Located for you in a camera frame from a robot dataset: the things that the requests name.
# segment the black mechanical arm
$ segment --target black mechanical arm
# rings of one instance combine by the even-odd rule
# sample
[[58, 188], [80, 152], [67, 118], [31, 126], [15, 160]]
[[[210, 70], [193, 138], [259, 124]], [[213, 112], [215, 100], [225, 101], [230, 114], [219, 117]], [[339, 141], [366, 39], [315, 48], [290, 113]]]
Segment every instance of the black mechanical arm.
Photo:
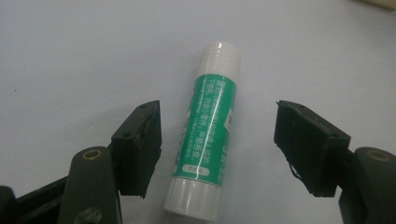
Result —
[[396, 157], [361, 147], [348, 150], [350, 136], [305, 107], [278, 102], [275, 143], [293, 175], [315, 197], [343, 192], [339, 205], [346, 224], [396, 223]]
[[0, 223], [122, 223], [119, 193], [146, 196], [161, 143], [160, 102], [140, 105], [108, 147], [76, 154], [69, 176], [18, 199], [0, 186]]

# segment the gray surface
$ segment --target gray surface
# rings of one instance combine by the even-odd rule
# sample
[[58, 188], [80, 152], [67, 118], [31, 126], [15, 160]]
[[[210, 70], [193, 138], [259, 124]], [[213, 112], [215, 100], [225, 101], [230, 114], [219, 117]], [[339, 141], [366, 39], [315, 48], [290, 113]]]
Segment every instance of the gray surface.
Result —
[[226, 40], [242, 68], [219, 223], [342, 223], [273, 142], [276, 101], [306, 105], [396, 153], [396, 14], [355, 1], [2, 1], [0, 184], [17, 196], [106, 146], [132, 110], [159, 99], [163, 154], [124, 223], [202, 223], [163, 211], [204, 47]]

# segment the green label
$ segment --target green label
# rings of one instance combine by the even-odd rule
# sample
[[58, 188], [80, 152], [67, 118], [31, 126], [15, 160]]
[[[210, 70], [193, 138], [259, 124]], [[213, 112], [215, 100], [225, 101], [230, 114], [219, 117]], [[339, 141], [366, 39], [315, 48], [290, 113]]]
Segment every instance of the green label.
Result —
[[227, 77], [210, 74], [196, 79], [174, 177], [222, 185], [235, 93]]

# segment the glue stick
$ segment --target glue stick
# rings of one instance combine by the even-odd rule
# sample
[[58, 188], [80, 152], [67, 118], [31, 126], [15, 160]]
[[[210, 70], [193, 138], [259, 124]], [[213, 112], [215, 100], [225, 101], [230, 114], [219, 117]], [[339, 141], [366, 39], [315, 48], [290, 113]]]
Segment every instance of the glue stick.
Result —
[[217, 220], [239, 68], [233, 45], [219, 42], [204, 50], [165, 210]]

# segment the white cap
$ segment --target white cap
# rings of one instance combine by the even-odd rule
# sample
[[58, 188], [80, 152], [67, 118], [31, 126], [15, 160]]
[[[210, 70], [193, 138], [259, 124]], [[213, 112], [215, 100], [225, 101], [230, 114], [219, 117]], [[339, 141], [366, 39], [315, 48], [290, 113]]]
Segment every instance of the white cap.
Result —
[[221, 188], [200, 181], [172, 178], [164, 209], [208, 221], [218, 219]]
[[222, 75], [232, 80], [235, 85], [241, 66], [241, 53], [226, 42], [207, 46], [202, 54], [197, 77], [206, 74]]

